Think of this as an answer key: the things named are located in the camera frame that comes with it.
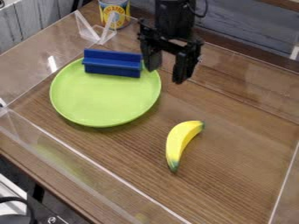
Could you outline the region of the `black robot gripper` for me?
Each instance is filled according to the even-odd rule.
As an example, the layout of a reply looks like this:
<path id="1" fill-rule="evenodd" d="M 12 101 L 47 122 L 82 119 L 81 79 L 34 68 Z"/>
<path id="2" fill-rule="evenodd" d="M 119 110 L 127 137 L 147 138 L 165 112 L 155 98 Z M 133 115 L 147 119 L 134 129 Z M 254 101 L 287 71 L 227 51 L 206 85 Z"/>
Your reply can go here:
<path id="1" fill-rule="evenodd" d="M 193 77 L 194 69 L 202 60 L 203 41 L 193 39 L 195 18 L 206 13 L 197 12 L 197 0 L 155 0 L 154 27 L 139 20 L 141 50 L 145 66 L 150 72 L 163 63 L 162 51 L 175 55 L 173 82 L 183 84 Z"/>

